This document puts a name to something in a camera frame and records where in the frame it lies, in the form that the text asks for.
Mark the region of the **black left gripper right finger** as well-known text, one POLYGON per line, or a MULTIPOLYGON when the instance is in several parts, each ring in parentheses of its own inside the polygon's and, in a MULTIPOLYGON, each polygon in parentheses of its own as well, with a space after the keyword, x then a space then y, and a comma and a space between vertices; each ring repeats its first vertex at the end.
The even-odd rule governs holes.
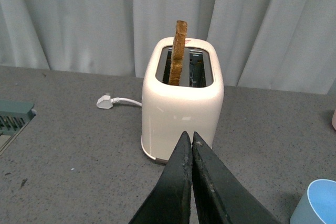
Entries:
POLYGON ((194 132, 192 152, 199 223, 280 223, 236 179, 197 132, 194 132))

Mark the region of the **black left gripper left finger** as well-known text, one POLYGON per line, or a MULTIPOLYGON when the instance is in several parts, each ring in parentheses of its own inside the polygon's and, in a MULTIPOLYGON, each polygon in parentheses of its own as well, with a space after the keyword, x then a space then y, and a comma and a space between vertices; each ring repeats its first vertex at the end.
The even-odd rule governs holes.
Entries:
POLYGON ((183 132, 157 184, 130 223, 189 223, 193 155, 183 132))

